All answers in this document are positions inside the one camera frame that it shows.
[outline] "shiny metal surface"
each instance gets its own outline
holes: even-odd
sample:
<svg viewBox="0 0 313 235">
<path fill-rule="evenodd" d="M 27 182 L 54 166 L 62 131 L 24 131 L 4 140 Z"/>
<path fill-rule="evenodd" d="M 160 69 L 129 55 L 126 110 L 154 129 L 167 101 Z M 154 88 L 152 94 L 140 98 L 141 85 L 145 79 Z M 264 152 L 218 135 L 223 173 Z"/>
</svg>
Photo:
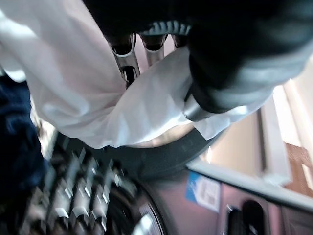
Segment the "shiny metal surface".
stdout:
<svg viewBox="0 0 313 235">
<path fill-rule="evenodd" d="M 140 75 L 138 61 L 137 61 L 137 57 L 136 57 L 136 54 L 134 51 L 134 41 L 132 38 L 131 38 L 131 44 L 132 44 L 131 51 L 127 54 L 124 54 L 124 55 L 117 54 L 112 50 L 112 53 L 114 54 L 117 65 L 121 71 L 121 74 L 122 74 L 122 77 L 124 80 L 126 80 L 126 78 L 124 76 L 124 68 L 127 66 L 131 66 L 134 68 L 134 71 L 136 73 L 136 77 L 138 77 Z"/>
<path fill-rule="evenodd" d="M 131 235 L 149 235 L 153 220 L 149 214 L 144 215 L 136 224 Z"/>
<path fill-rule="evenodd" d="M 135 199 L 136 194 L 137 194 L 137 187 L 136 187 L 136 185 L 132 181 L 127 179 L 126 177 L 122 177 L 122 176 L 116 175 L 115 178 L 116 178 L 116 180 L 115 180 L 116 186 L 121 187 L 122 189 L 124 189 L 124 191 L 127 192 L 127 194 L 132 199 Z"/>
<path fill-rule="evenodd" d="M 148 50 L 145 48 L 145 51 L 149 66 L 164 58 L 164 46 L 162 46 L 159 50 Z"/>
<path fill-rule="evenodd" d="M 181 137 L 187 135 L 192 129 L 193 129 L 192 124 L 187 124 L 187 125 L 180 125 L 180 126 L 175 126 L 172 129 L 164 132 L 162 135 L 147 141 L 147 142 L 142 142 L 134 145 L 130 145 L 129 147 L 133 148 L 154 148 L 154 147 L 159 147 L 163 146 L 166 144 L 169 144 L 171 142 L 174 142 Z"/>
<path fill-rule="evenodd" d="M 175 48 L 184 47 L 187 45 L 187 36 L 172 35 Z"/>
<path fill-rule="evenodd" d="M 284 235 L 312 235 L 313 214 L 282 206 Z"/>
<path fill-rule="evenodd" d="M 209 113 L 201 108 L 192 94 L 189 95 L 185 102 L 183 113 L 191 121 L 200 121 L 213 115 L 213 113 Z"/>
<path fill-rule="evenodd" d="M 109 206 L 109 193 L 112 183 L 114 182 L 115 173 L 112 171 L 112 166 L 107 168 L 103 184 L 98 184 L 96 188 L 95 198 L 92 205 L 92 210 L 89 217 L 89 225 L 92 229 L 98 223 L 102 231 L 107 230 L 107 212 Z"/>
<path fill-rule="evenodd" d="M 62 220 L 64 226 L 68 226 L 70 205 L 74 196 L 73 188 L 79 169 L 79 159 L 75 154 L 73 154 L 65 176 L 60 180 L 57 186 L 54 199 L 52 201 L 52 207 L 48 212 L 47 223 L 50 229 L 54 228 L 55 222 L 59 219 Z"/>
<path fill-rule="evenodd" d="M 188 170 L 149 184 L 149 195 L 158 201 L 164 227 L 171 235 L 221 235 L 217 232 L 219 213 L 188 200 Z"/>
<path fill-rule="evenodd" d="M 92 183 L 97 169 L 97 162 L 94 158 L 89 160 L 85 176 L 81 178 L 77 185 L 77 192 L 74 195 L 72 213 L 69 221 L 74 227 L 77 219 L 82 217 L 81 222 L 88 226 L 89 223 L 89 204 L 92 195 Z"/>
</svg>

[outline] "sleeve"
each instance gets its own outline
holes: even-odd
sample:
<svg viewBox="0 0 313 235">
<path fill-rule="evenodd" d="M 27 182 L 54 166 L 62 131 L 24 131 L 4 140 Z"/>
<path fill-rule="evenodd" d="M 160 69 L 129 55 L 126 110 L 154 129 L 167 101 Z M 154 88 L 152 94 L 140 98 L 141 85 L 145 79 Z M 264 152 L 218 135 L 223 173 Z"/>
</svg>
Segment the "sleeve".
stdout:
<svg viewBox="0 0 313 235">
<path fill-rule="evenodd" d="M 0 41 L 25 74 L 38 115 L 93 148 L 147 141 L 188 122 L 181 112 L 188 51 L 125 92 L 110 46 L 80 1 L 1 1 Z"/>
</svg>

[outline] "metal machine part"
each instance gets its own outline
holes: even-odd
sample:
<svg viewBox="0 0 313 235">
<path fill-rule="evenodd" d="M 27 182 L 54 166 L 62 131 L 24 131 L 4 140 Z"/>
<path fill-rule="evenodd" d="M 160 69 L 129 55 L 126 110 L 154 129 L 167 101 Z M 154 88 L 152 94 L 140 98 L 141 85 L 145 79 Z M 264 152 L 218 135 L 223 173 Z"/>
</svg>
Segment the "metal machine part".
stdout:
<svg viewBox="0 0 313 235">
<path fill-rule="evenodd" d="M 296 76 L 299 74 L 304 62 L 307 60 L 311 53 L 310 51 L 312 50 L 309 46 L 312 30 L 309 27 L 311 24 L 308 19 L 301 21 L 301 25 L 303 26 L 301 33 L 299 33 L 299 35 L 294 34 L 297 35 L 295 36 L 297 40 L 291 40 L 291 35 L 281 35 L 280 29 L 283 28 L 283 25 L 285 24 L 284 20 L 272 24 L 271 21 L 263 19 L 266 15 L 274 17 L 275 14 L 282 14 L 282 16 L 284 16 L 283 12 L 288 11 L 289 7 L 292 8 L 292 4 L 285 5 L 285 3 L 282 3 L 282 7 L 279 7 L 279 10 L 276 8 L 278 8 L 280 4 L 261 4 L 259 7 L 264 7 L 264 9 L 267 8 L 267 10 L 260 11 L 261 14 L 257 14 L 253 17 L 249 14 L 245 15 L 250 21 L 243 20 L 246 19 L 245 17 L 243 17 L 243 19 L 236 17 L 236 13 L 232 15 L 228 12 L 223 12 L 226 14 L 225 16 L 229 16 L 229 19 L 232 20 L 224 22 L 224 30 L 221 30 L 220 27 L 208 27 L 208 22 L 212 21 L 212 23 L 214 23 L 214 17 L 212 17 L 211 14 L 206 14 L 207 10 L 203 9 L 202 11 L 200 7 L 198 11 L 194 11 L 193 7 L 190 8 L 191 5 L 198 6 L 198 2 L 163 1 L 160 3 L 158 1 L 150 1 L 147 4 L 143 4 L 143 2 L 138 1 L 126 5 L 113 3 L 112 5 L 110 4 L 108 7 L 105 7 L 105 9 L 107 11 L 112 11 L 113 13 L 119 12 L 120 18 L 124 20 L 120 19 L 112 22 L 112 24 L 104 24 L 104 22 L 108 22 L 109 17 L 111 17 L 111 12 L 108 12 L 109 14 L 104 14 L 103 7 L 100 7 L 103 6 L 102 4 L 104 3 L 99 3 L 99 1 L 96 0 L 86 0 L 84 2 L 104 35 L 124 35 L 131 33 L 140 33 L 144 36 L 164 34 L 174 34 L 179 36 L 188 35 L 189 45 L 191 46 L 190 58 L 207 57 L 207 59 L 209 59 L 208 61 L 202 61 L 199 63 L 196 63 L 194 60 L 195 66 L 191 66 L 193 67 L 191 70 L 199 72 L 199 74 L 193 73 L 194 83 L 202 83 L 204 86 L 196 86 L 192 91 L 193 97 L 190 97 L 192 103 L 195 102 L 200 105 L 191 105 L 191 101 L 186 104 L 185 114 L 190 120 L 206 118 L 208 114 L 204 113 L 203 110 L 207 110 L 211 113 L 224 113 L 235 107 L 246 105 L 256 100 L 261 103 L 262 100 L 265 100 L 271 93 L 271 91 L 267 92 L 263 89 L 274 87 L 278 83 L 281 83 L 288 78 L 292 78 L 292 75 Z M 219 11 L 219 6 L 215 7 L 213 6 L 211 9 L 213 15 L 215 10 Z M 248 6 L 248 9 L 254 10 L 254 8 L 255 5 Z M 300 17 L 304 12 L 306 11 L 299 11 L 296 15 Z M 249 30 L 246 30 L 245 27 L 249 28 L 249 25 L 254 21 L 263 22 L 260 25 L 256 24 L 255 26 L 258 28 L 256 31 L 258 34 L 266 35 L 266 31 L 271 29 L 273 35 L 279 35 L 281 40 L 275 40 L 274 36 L 271 38 L 273 43 L 278 45 L 277 47 L 270 46 L 271 44 L 267 43 L 270 40 L 269 38 L 253 37 L 252 33 Z M 234 23 L 244 25 L 244 27 L 240 29 L 240 33 L 238 33 L 239 29 L 233 27 Z M 209 35 L 205 37 L 205 34 L 208 34 L 208 32 L 213 32 L 215 37 L 210 37 Z M 228 41 L 229 38 L 225 37 L 225 32 L 233 32 L 233 35 L 238 39 L 236 41 L 240 43 L 235 44 L 234 46 L 232 40 Z M 258 42 L 260 42 L 266 50 L 260 49 L 260 43 Z M 298 53 L 298 49 L 304 47 L 306 48 L 306 53 L 301 56 Z M 287 58 L 288 60 L 295 57 L 295 65 L 291 66 L 292 62 L 285 63 L 285 59 L 282 59 L 281 56 L 274 56 L 278 54 L 286 54 L 287 56 L 284 58 Z M 245 58 L 243 60 L 245 60 L 244 63 L 246 63 L 246 68 L 243 70 L 238 69 L 239 67 L 242 67 L 241 64 L 243 63 L 239 58 Z M 197 69 L 197 66 L 201 67 L 201 65 L 203 65 L 202 69 L 207 69 L 206 72 L 200 72 L 200 70 Z M 280 72 L 280 70 L 285 69 L 284 67 L 288 67 L 290 72 Z M 251 74 L 260 77 L 260 79 L 251 80 Z M 277 76 L 281 76 L 281 78 L 279 80 L 274 79 Z M 223 88 L 221 87 L 221 81 L 224 81 Z M 249 91 L 252 88 L 255 88 L 255 91 L 260 90 L 260 92 Z"/>
<path fill-rule="evenodd" d="M 121 71 L 121 76 L 126 81 L 126 87 L 129 87 L 140 75 L 134 51 L 134 40 L 132 36 L 110 37 L 107 40 L 111 45 L 112 52 Z"/>
<path fill-rule="evenodd" d="M 50 167 L 44 178 L 43 189 L 37 187 L 33 193 L 19 232 L 20 235 L 28 235 L 34 226 L 40 233 L 46 231 L 45 219 L 55 178 L 56 172 L 54 168 Z"/>
<path fill-rule="evenodd" d="M 121 188 L 130 200 L 134 200 L 137 194 L 136 185 L 125 176 L 116 174 L 114 176 L 115 185 Z"/>
<path fill-rule="evenodd" d="M 219 234 L 271 234 L 266 199 L 224 184 L 222 192 Z"/>
<path fill-rule="evenodd" d="M 131 235 L 149 235 L 151 232 L 151 227 L 153 224 L 153 219 L 149 214 L 144 215 L 139 222 L 136 224 Z"/>
<path fill-rule="evenodd" d="M 93 178 L 96 174 L 97 162 L 91 157 L 86 167 L 84 177 L 78 181 L 76 194 L 74 196 L 73 208 L 69 218 L 72 227 L 79 221 L 84 226 L 89 223 L 89 204 L 92 194 Z"/>
<path fill-rule="evenodd" d="M 103 232 L 107 230 L 107 212 L 109 206 L 109 193 L 115 177 L 118 177 L 110 165 L 105 173 L 103 183 L 98 184 L 94 195 L 94 201 L 89 217 L 91 229 L 95 229 L 96 223 L 102 227 Z"/>
<path fill-rule="evenodd" d="M 161 36 L 140 36 L 145 47 L 148 65 L 156 63 L 164 58 L 164 42 L 166 35 Z"/>
<path fill-rule="evenodd" d="M 219 213 L 189 201 L 186 195 L 188 171 L 143 183 L 164 223 L 165 235 L 217 235 Z"/>
<path fill-rule="evenodd" d="M 186 96 L 183 113 L 184 116 L 191 121 L 200 121 L 214 115 L 201 108 L 191 93 Z"/>
<path fill-rule="evenodd" d="M 311 235 L 313 234 L 313 214 L 291 209 L 281 208 L 285 235 Z"/>
<path fill-rule="evenodd" d="M 70 205 L 73 198 L 73 188 L 77 172 L 80 170 L 78 157 L 73 153 L 65 176 L 59 181 L 56 188 L 51 208 L 48 212 L 47 223 L 52 230 L 56 222 L 68 227 Z"/>
<path fill-rule="evenodd" d="M 172 35 L 175 48 L 184 47 L 187 45 L 187 36 Z"/>
</svg>

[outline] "dark clothing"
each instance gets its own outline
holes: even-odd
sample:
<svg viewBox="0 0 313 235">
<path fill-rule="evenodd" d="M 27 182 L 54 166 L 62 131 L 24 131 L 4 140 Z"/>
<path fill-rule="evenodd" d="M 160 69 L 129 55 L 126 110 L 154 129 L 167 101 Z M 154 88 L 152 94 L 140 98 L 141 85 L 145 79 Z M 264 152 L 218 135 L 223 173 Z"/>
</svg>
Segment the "dark clothing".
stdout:
<svg viewBox="0 0 313 235">
<path fill-rule="evenodd" d="M 45 173 L 30 110 L 27 83 L 0 77 L 0 199 L 36 186 Z"/>
</svg>

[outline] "blue sticker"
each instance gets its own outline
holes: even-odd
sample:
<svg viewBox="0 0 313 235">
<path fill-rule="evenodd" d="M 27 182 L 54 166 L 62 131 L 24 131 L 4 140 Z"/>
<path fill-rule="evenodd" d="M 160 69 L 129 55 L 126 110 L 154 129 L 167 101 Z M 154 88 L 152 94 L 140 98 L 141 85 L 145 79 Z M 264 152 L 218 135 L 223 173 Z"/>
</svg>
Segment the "blue sticker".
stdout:
<svg viewBox="0 0 313 235">
<path fill-rule="evenodd" d="M 202 207 L 219 212 L 221 183 L 190 172 L 185 197 Z"/>
</svg>

